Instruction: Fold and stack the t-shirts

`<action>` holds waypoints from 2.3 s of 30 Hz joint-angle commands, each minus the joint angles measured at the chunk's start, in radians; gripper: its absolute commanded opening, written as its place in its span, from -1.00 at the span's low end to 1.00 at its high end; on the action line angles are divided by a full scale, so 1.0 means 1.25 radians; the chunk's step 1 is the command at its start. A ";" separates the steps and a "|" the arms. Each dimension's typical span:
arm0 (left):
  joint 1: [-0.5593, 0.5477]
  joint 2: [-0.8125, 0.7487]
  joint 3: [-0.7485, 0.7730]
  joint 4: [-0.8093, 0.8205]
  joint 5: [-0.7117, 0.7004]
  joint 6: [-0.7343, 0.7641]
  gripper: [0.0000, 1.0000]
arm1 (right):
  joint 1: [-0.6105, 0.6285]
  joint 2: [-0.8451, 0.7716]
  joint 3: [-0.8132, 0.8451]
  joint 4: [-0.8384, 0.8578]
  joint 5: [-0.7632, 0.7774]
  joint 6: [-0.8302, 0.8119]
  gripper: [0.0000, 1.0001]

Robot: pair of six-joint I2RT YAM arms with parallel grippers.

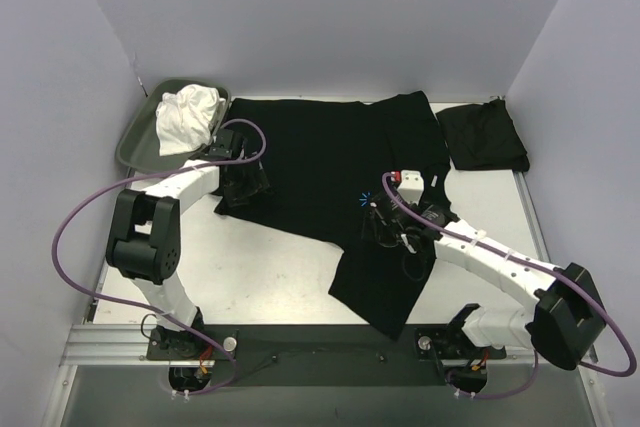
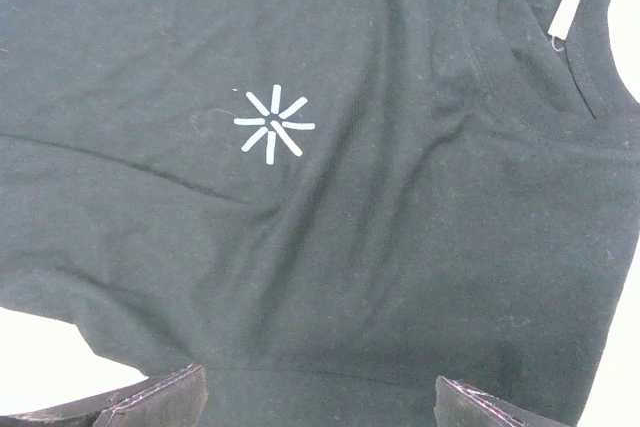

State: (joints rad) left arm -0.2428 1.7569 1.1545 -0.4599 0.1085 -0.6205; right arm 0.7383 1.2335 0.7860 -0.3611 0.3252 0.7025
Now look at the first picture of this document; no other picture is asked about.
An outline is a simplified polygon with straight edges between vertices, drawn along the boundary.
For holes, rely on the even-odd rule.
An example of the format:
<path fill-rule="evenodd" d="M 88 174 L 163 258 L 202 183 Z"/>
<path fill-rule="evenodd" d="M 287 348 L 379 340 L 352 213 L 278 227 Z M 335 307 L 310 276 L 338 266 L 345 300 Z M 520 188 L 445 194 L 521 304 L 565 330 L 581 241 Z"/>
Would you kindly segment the grey plastic tray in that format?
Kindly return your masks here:
<path fill-rule="evenodd" d="M 193 155 L 182 153 L 160 156 L 156 134 L 156 108 L 165 93 L 175 94 L 189 84 L 216 88 L 224 99 L 219 118 L 224 119 L 230 105 L 230 93 L 212 81 L 189 78 L 169 78 L 160 82 L 143 101 L 125 129 L 115 151 L 116 160 L 133 171 L 150 174 L 178 169 Z"/>

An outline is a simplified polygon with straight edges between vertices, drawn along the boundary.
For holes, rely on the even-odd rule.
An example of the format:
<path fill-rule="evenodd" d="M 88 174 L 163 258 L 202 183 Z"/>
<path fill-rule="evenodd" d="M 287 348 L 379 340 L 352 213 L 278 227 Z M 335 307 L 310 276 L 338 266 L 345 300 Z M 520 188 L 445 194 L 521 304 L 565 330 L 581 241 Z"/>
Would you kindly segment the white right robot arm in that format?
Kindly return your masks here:
<path fill-rule="evenodd" d="M 477 348 L 534 349 L 552 365 L 573 370 L 606 326 L 585 268 L 536 263 L 432 202 L 401 209 L 380 193 L 365 208 L 363 236 L 411 255 L 434 255 L 516 301 L 512 309 L 474 307 L 457 320 L 463 338 Z"/>

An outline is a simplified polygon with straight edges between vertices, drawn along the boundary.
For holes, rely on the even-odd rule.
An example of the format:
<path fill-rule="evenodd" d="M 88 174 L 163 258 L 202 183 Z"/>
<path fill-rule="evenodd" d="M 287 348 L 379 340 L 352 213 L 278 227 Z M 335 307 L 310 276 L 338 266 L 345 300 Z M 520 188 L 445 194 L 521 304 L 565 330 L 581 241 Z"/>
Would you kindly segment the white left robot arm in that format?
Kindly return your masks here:
<path fill-rule="evenodd" d="M 106 262 L 131 280 L 160 309 L 152 340 L 193 358 L 204 349 L 202 313 L 187 296 L 176 270 L 181 257 L 181 216 L 209 194 L 225 207 L 243 207 L 269 190 L 266 173 L 249 140 L 223 128 L 212 143 L 173 174 L 143 190 L 125 189 L 116 199 Z"/>

